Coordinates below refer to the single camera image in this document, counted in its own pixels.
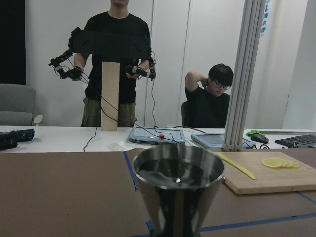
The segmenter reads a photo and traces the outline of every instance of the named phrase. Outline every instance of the stainless steel cup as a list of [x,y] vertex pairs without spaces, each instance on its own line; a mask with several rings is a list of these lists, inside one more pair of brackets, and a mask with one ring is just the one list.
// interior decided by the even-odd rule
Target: stainless steel cup
[[205,149],[159,145],[133,161],[152,237],[199,237],[204,218],[224,175],[222,160]]

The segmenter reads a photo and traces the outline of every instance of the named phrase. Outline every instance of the person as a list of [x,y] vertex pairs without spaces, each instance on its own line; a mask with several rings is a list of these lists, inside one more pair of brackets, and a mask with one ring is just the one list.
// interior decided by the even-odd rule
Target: person
[[[108,11],[91,17],[85,30],[143,37],[150,40],[148,25],[141,18],[128,12],[129,0],[110,0]],[[151,55],[150,43],[148,45],[148,58]],[[77,53],[74,57],[74,66],[84,70],[89,54]],[[141,59],[140,64],[135,59],[122,59],[119,72],[118,93],[118,127],[132,127],[137,121],[135,117],[136,81],[139,75],[130,75],[125,72],[127,66],[138,66],[143,70],[149,68],[149,62]],[[89,84],[85,90],[84,110],[81,126],[100,126],[101,122],[101,81],[102,60],[100,55],[92,55],[92,70],[89,75]]]
[[225,93],[233,82],[229,66],[217,64],[205,77],[199,72],[188,72],[185,77],[185,93],[189,117],[184,126],[194,128],[225,128],[230,96]]

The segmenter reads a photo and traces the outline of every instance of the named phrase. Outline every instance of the black t-shirt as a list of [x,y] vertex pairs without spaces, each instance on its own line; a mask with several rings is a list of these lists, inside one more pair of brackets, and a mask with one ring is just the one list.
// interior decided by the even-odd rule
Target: black t-shirt
[[230,96],[226,93],[216,97],[198,87],[189,92],[185,88],[188,100],[189,127],[225,128]]
[[[100,13],[91,17],[85,28],[89,31],[105,32],[111,34],[120,34],[127,36],[146,36],[150,39],[148,25],[145,21],[129,14],[123,19],[111,17],[107,12]],[[122,59],[120,62],[119,72],[119,93],[118,103],[133,103],[136,99],[136,80],[129,79],[125,74],[125,68],[128,65],[137,66],[138,60]],[[101,97],[101,81],[102,81],[102,58],[99,55],[92,55],[92,70],[89,75],[89,85],[85,90],[86,97],[94,100],[100,100]]]

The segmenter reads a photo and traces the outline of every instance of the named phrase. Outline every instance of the yellow plastic knife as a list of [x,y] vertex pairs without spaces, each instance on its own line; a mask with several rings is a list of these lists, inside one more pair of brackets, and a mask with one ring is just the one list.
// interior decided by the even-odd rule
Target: yellow plastic knife
[[249,170],[247,170],[245,167],[236,164],[235,162],[233,162],[231,159],[229,159],[227,156],[225,156],[223,153],[217,152],[216,155],[218,155],[220,158],[222,158],[224,161],[228,162],[229,164],[231,164],[232,166],[236,167],[237,169],[241,170],[243,173],[245,173],[246,175],[248,175],[250,178],[252,179],[257,179],[256,176],[253,175],[253,173],[251,173]]

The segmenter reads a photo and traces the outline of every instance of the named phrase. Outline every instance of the glasses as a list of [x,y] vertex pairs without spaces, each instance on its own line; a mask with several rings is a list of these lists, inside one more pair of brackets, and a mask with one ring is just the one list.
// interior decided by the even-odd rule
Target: glasses
[[213,81],[216,83],[215,86],[216,86],[217,89],[220,89],[222,87],[224,90],[228,90],[229,88],[231,88],[230,85],[221,84],[217,80],[213,80]]

